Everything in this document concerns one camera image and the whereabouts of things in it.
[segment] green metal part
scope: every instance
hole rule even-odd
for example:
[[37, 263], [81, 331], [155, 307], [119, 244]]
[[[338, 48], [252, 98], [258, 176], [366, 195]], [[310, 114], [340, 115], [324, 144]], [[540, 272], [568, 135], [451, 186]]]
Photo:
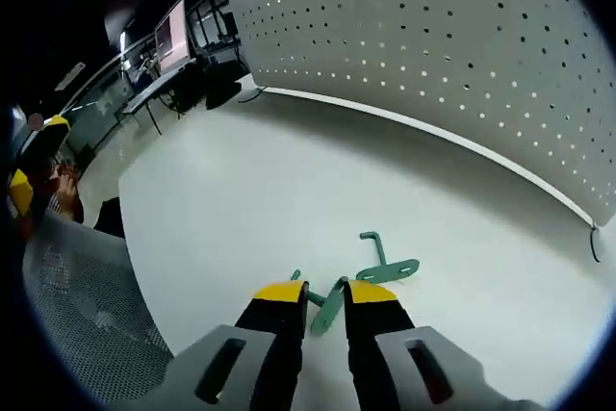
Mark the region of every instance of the green metal part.
[[385, 260], [385, 251], [383, 250], [383, 242], [381, 242], [381, 237], [378, 236], [378, 233], [375, 231], [365, 231], [364, 233], [360, 233], [359, 237], [362, 240], [374, 240], [376, 244], [376, 252], [378, 253], [378, 261], [381, 265], [387, 265], [387, 260]]
[[[291, 280], [296, 281], [297, 279], [299, 279], [300, 276], [301, 276], [301, 271], [297, 269], [291, 275]], [[323, 297], [322, 295], [313, 293], [312, 291], [308, 291], [308, 300], [310, 300], [312, 303], [314, 303], [318, 307], [322, 307], [323, 304], [325, 303], [325, 297]]]
[[338, 312], [340, 312], [340, 309], [342, 308], [345, 301], [344, 289], [346, 281], [348, 281], [348, 278], [346, 276], [343, 276], [338, 281], [336, 281], [336, 284], [334, 284], [334, 286], [331, 288], [331, 291], [329, 292], [325, 303], [323, 304], [315, 318], [312, 320], [310, 332], [313, 336], [322, 336], [325, 332], [327, 332], [329, 326], [331, 326], [334, 322], [336, 315], [338, 315]]
[[420, 261], [415, 259], [403, 260], [389, 265], [379, 265], [370, 269], [361, 270], [355, 276], [360, 281], [368, 281], [373, 284], [396, 281], [407, 278], [420, 267]]

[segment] computer monitor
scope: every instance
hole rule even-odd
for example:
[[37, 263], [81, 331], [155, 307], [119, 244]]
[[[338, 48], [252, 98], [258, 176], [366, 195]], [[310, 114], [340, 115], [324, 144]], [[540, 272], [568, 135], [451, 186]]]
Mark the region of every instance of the computer monitor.
[[161, 73], [173, 68], [178, 62], [188, 59], [189, 46], [186, 38], [184, 0], [178, 0], [171, 7], [171, 10], [156, 26], [154, 36]]

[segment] desk leg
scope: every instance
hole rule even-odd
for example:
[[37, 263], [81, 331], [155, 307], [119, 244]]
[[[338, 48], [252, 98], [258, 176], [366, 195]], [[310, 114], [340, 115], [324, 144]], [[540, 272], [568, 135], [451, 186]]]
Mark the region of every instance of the desk leg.
[[156, 127], [156, 130], [158, 130], [158, 135], [162, 135], [163, 133], [161, 132], [161, 129], [159, 129], [158, 124], [156, 123], [156, 119], [154, 118], [154, 116], [152, 115], [152, 112], [150, 111], [150, 102], [149, 101], [147, 103], [145, 103], [145, 109], [150, 114], [150, 118], [152, 119], [152, 122], [154, 122], [154, 127]]

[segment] white pegboard wall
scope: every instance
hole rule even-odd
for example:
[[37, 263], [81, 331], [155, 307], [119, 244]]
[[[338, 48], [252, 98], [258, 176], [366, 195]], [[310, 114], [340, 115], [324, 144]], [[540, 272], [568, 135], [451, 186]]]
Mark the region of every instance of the white pegboard wall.
[[230, 2], [257, 84], [423, 120], [616, 212], [616, 70], [579, 0]]

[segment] white table surface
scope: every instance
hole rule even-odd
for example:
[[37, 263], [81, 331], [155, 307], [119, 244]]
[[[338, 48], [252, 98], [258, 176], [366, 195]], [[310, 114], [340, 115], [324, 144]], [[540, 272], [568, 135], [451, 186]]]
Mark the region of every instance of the white table surface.
[[[447, 141], [320, 102], [264, 93], [195, 108], [119, 191], [141, 292], [174, 354], [294, 269], [327, 295], [376, 265], [368, 230], [388, 260], [421, 262], [385, 285], [413, 322], [466, 349], [511, 398], [564, 393], [612, 304], [614, 273], [555, 199]], [[294, 409], [357, 409], [343, 314], [303, 351]]]

